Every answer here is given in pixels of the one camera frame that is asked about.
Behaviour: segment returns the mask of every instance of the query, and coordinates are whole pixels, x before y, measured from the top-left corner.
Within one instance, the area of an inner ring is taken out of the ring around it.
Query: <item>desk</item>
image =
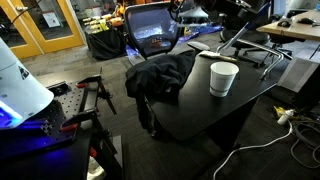
[[[292,17],[293,21],[289,28],[277,26],[278,22],[274,22],[257,28],[257,31],[293,38],[320,41],[320,26],[312,27],[311,25],[299,24],[296,22],[298,19],[303,17],[309,17],[320,22],[320,11],[310,10]]]
[[[49,86],[61,81],[75,82],[98,73],[99,68],[89,67],[36,78],[44,86]],[[97,90],[94,85],[92,90],[88,91],[85,110],[95,107]],[[91,121],[81,122],[76,139],[70,144],[47,151],[25,154],[5,163],[1,162],[0,179],[86,179],[93,131]],[[116,163],[114,156],[109,160]]]
[[[261,74],[254,68],[240,64],[240,71],[228,95],[218,98],[209,92],[210,65],[214,62],[215,60],[197,56],[192,72],[177,99],[146,99],[154,114],[153,120],[175,139],[184,141],[206,131],[222,150],[228,152],[259,95],[276,85],[277,80],[262,81]]]

